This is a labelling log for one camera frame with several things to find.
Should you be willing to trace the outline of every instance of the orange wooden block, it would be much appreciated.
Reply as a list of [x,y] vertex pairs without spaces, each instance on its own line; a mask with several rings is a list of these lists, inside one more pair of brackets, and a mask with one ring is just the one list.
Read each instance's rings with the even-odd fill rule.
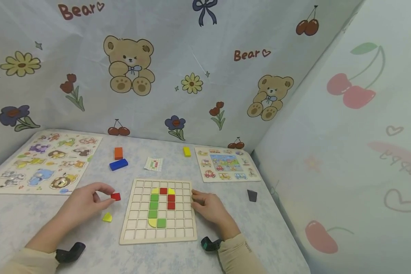
[[123,159],[123,148],[115,147],[114,148],[114,159],[115,160],[122,160]]

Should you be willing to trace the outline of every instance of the teddy bear print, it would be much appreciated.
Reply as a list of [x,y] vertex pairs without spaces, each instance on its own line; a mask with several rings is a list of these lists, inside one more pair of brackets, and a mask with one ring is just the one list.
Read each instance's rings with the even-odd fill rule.
[[294,85],[291,77],[265,75],[260,78],[257,86],[259,91],[249,106],[249,117],[261,116],[263,121],[269,121],[282,108],[281,99],[285,98],[288,90]]
[[137,95],[145,96],[151,91],[154,74],[148,70],[154,46],[150,41],[141,39],[118,39],[108,36],[104,41],[104,51],[110,60],[108,71],[113,78],[111,89],[125,93],[133,89]]

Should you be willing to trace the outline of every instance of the black wrist strap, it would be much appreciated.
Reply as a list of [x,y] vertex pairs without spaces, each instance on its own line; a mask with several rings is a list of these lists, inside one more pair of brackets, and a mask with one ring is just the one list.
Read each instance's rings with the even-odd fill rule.
[[221,239],[217,239],[214,242],[211,242],[211,240],[209,239],[209,237],[204,237],[201,240],[201,246],[203,248],[203,250],[205,251],[217,251],[221,245],[222,240]]
[[81,256],[82,252],[84,252],[85,245],[81,242],[76,242],[75,245],[69,250],[56,250],[55,259],[58,263],[72,263],[75,262]]

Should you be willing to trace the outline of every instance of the light blue tablecloth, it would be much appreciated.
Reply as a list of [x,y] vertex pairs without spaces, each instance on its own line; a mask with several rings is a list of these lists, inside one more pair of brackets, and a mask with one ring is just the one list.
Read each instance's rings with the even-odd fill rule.
[[[184,157],[184,146],[190,147],[191,158]],[[110,170],[108,164],[113,162],[114,147],[123,147],[128,167]],[[217,234],[199,214],[196,214],[197,242],[119,245],[134,178],[159,178],[191,181],[199,191],[216,193],[270,274],[309,274],[307,263],[265,183],[202,182],[194,147],[192,144],[104,135],[79,186],[105,182],[121,193],[122,200],[106,210],[113,215],[111,223],[101,221],[105,214],[102,212],[68,234],[59,248],[68,250],[75,242],[83,242],[87,248],[77,262],[60,266],[58,273],[223,273],[217,254],[206,253],[200,247],[203,237],[209,236],[213,241]],[[164,158],[162,172],[143,168],[148,156]],[[247,189],[257,191],[257,202],[248,200]],[[0,194],[0,266],[28,242],[66,199],[67,196]]]

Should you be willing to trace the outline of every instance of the blue ribbon bow print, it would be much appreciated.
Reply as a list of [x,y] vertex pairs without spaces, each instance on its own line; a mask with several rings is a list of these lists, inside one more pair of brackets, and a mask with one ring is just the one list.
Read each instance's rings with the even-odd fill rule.
[[139,65],[133,67],[128,66],[128,72],[131,72],[131,74],[135,75],[135,72],[139,72],[140,70],[142,70],[142,67]]
[[266,96],[266,102],[269,103],[270,101],[272,101],[272,102],[277,101],[277,97],[267,95]]
[[208,0],[204,0],[204,1],[205,1],[204,4],[202,3],[201,0],[193,0],[193,3],[192,3],[192,7],[193,7],[194,11],[202,10],[201,14],[199,15],[199,20],[198,20],[199,26],[200,27],[204,26],[203,19],[204,19],[204,15],[206,14],[206,11],[210,15],[210,17],[212,18],[213,25],[215,25],[217,23],[216,16],[213,12],[211,12],[209,10],[209,8],[211,8],[212,6],[215,6],[218,3],[218,0],[213,0],[210,3],[207,2]]

